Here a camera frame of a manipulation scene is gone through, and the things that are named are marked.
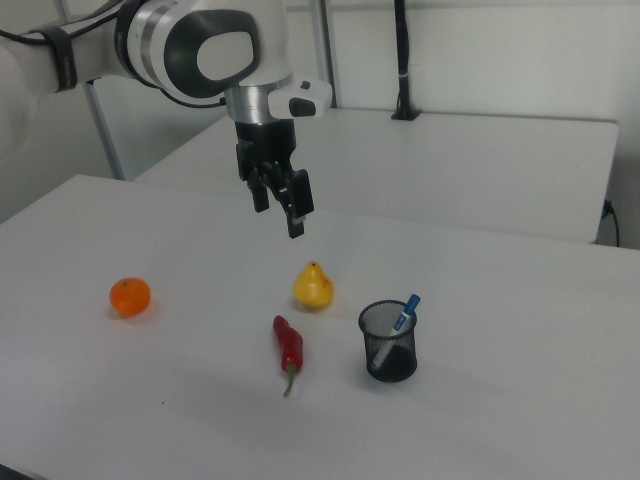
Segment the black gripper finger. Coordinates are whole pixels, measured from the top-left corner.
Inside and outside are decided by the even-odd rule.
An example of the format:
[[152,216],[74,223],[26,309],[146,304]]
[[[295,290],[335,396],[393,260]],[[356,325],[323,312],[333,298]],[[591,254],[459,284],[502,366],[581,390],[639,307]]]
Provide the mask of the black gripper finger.
[[248,174],[247,186],[251,192],[254,210],[261,213],[269,208],[269,194],[267,177],[257,168],[252,168]]
[[304,234],[304,221],[314,211],[309,175],[306,170],[274,164],[269,173],[270,189],[283,208],[290,238]]

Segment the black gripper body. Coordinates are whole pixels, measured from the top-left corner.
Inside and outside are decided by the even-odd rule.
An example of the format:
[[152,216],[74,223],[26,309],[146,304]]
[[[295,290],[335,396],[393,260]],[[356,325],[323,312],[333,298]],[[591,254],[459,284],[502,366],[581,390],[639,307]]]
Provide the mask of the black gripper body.
[[283,181],[293,172],[291,155],[296,148],[293,120],[264,124],[235,123],[239,176],[247,181],[256,169],[272,181]]

